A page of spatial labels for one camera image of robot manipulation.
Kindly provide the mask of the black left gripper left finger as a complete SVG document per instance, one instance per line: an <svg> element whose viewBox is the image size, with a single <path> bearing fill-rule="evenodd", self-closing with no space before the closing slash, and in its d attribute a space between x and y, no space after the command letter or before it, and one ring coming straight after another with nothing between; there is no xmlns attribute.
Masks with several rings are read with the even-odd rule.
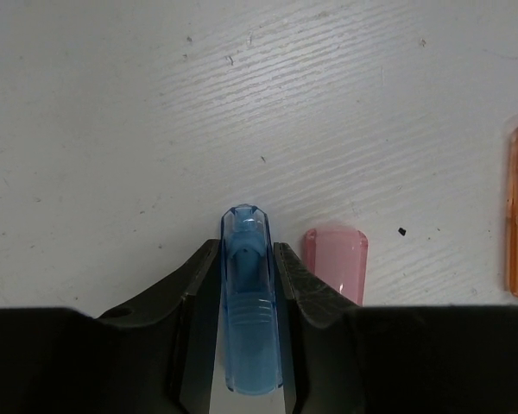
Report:
<svg viewBox="0 0 518 414"><path fill-rule="evenodd" d="M0 413L207 413L218 241L100 317L0 309Z"/></svg>

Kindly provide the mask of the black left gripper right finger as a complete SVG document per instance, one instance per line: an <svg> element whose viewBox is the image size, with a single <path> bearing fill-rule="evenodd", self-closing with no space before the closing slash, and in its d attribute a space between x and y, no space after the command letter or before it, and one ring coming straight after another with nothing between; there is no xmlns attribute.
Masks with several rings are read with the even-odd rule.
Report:
<svg viewBox="0 0 518 414"><path fill-rule="evenodd" d="M354 304L274 246L288 413L518 413L518 305Z"/></svg>

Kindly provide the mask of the blue highlighter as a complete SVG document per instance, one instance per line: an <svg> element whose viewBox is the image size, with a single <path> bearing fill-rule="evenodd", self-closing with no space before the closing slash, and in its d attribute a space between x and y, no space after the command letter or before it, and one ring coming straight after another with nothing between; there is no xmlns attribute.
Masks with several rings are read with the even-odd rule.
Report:
<svg viewBox="0 0 518 414"><path fill-rule="evenodd" d="M268 215L251 204L232 207L220 235L226 385L243 395L268 394L283 384Z"/></svg>

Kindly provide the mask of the pink highlighter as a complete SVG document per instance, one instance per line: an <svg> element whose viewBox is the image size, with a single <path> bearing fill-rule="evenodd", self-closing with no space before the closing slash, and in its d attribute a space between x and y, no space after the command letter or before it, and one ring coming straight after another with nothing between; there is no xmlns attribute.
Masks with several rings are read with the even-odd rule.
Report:
<svg viewBox="0 0 518 414"><path fill-rule="evenodd" d="M368 246L366 235L353 227L317 227L303 237L303 261L310 273L351 302L362 305Z"/></svg>

